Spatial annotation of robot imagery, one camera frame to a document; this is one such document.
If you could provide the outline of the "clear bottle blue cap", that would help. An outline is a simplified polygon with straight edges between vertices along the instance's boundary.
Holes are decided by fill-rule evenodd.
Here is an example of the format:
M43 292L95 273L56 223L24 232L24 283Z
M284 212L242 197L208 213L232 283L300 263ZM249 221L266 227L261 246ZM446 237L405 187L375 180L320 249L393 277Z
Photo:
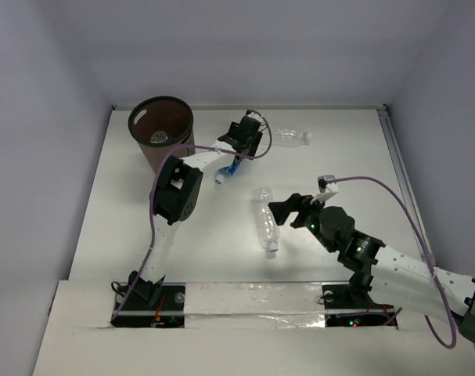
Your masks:
M279 250L280 229L276 224L269 203L273 201L269 188L258 188L254 191L252 200L257 238L261 246L270 253Z

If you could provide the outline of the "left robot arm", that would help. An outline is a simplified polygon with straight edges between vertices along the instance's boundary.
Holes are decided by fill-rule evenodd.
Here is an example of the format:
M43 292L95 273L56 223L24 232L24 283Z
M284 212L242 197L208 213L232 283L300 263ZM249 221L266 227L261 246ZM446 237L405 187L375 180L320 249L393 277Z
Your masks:
M214 174L243 159L253 160L266 155L257 153L263 136L261 126L270 129L267 120L255 110L248 110L239 123L211 146L190 146L198 154L176 157L170 151L156 172L149 195L149 221L152 238L140 267L129 276L124 300L133 298L142 309L155 307L165 278L164 266L178 225L193 213L203 175Z

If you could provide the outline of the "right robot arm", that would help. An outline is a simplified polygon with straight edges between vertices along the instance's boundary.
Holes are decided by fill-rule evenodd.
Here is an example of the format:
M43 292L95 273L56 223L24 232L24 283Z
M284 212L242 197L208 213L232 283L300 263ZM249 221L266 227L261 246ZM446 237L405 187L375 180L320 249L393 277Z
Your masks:
M355 227L355 220L337 206L325 206L311 196L291 195L269 204L278 225L291 213L293 228L306 228L337 260L352 271L348 301L357 307L370 302L408 309L454 323L475 344L475 278L441 268L394 250Z

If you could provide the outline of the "blue label bottle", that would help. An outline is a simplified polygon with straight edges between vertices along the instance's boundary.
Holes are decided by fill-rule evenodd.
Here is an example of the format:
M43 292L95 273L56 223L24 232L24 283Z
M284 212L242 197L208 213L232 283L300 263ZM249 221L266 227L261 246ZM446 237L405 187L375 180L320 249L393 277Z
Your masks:
M151 135L149 139L149 143L153 145L164 145L168 141L169 135L165 131L156 131Z
M214 182L218 185L224 184L227 179L229 179L230 177L232 177L235 174L235 172L238 170L240 164L241 164L241 162L237 161L237 162L234 162L233 164L231 164L229 166L219 168L216 172L215 177L214 177Z

